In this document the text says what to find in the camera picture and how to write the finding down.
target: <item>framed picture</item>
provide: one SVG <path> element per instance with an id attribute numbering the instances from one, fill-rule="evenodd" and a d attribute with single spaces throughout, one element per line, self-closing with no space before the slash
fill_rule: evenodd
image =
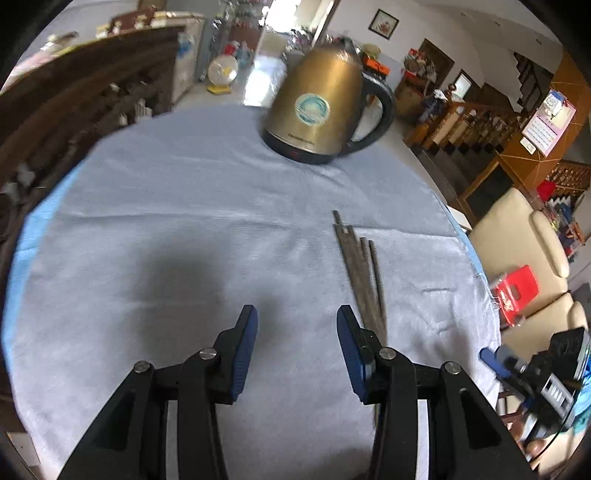
<path id="1" fill-rule="evenodd" d="M 375 14 L 374 19 L 369 24 L 369 30 L 376 32 L 378 35 L 382 35 L 383 38 L 390 38 L 394 28 L 398 25 L 398 18 L 387 14 L 384 10 L 378 9 L 378 13 Z"/>

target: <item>calendar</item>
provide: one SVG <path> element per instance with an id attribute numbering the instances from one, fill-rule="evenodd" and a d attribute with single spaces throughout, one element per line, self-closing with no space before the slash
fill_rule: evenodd
<path id="1" fill-rule="evenodd" d="M 550 90 L 546 100 L 523 130 L 524 136 L 547 157 L 566 131 L 576 108 L 564 95 Z"/>

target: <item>black cable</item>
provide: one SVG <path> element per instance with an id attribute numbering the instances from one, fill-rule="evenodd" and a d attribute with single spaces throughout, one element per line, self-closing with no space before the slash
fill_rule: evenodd
<path id="1" fill-rule="evenodd" d="M 535 457 L 533 457 L 533 458 L 530 460 L 530 463 L 534 463 L 534 462 L 535 462 L 535 461 L 536 461 L 538 458 L 540 458 L 540 457 L 541 457 L 541 456 L 544 454 L 544 452 L 545 452 L 546 450 L 548 450 L 548 448 L 550 448 L 550 445 L 552 445 L 552 443 L 553 443 L 553 442 L 556 440 L 556 437 L 557 437 L 557 436 L 558 436 L 560 433 L 562 433 L 562 429 L 563 429 L 563 428 L 564 428 L 564 426 L 566 425 L 566 421 L 569 419 L 569 417 L 570 417 L 570 413 L 573 411 L 573 408 L 574 408 L 574 404 L 575 404 L 575 403 L 577 403 L 576 399 L 574 399 L 574 400 L 573 400 L 573 404 L 570 406 L 569 412 L 566 414 L 566 417 L 564 418 L 564 421 L 562 422 L 562 425 L 560 426 L 560 428 L 558 429 L 558 431 L 557 431 L 557 432 L 554 434 L 554 436 L 552 437 L 552 440 L 550 440 L 549 444 L 548 444 L 548 445 L 546 445 L 546 446 L 544 447 L 544 449 L 543 449 L 543 450 L 542 450 L 540 453 L 538 453 L 538 454 L 537 454 Z"/>

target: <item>gold kettle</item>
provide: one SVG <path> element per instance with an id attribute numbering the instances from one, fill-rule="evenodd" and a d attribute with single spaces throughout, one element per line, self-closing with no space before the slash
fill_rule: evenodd
<path id="1" fill-rule="evenodd" d="M 382 117 L 366 137 L 352 141 L 368 95 Z M 394 119 L 394 94 L 363 71 L 350 38 L 312 49 L 281 85 L 262 132 L 272 150 L 304 163 L 323 164 L 378 140 Z"/>

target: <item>round table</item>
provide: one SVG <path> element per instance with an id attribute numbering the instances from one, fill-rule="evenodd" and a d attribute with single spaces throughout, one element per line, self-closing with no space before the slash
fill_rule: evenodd
<path id="1" fill-rule="evenodd" d="M 373 414 L 352 391 L 336 334 L 339 306 L 356 307 L 335 209 L 376 243 L 389 345 L 422 364 L 459 362 L 496 400 L 478 352 L 498 346 L 498 313 L 433 191 L 379 143 L 325 166 L 287 160 L 260 140 L 261 114 L 212 106 L 126 128 L 29 218 L 3 340 L 48 480 L 137 360 L 183 362 L 244 304 L 259 313 L 246 387 L 217 408 L 229 477 L 363 472 Z"/>

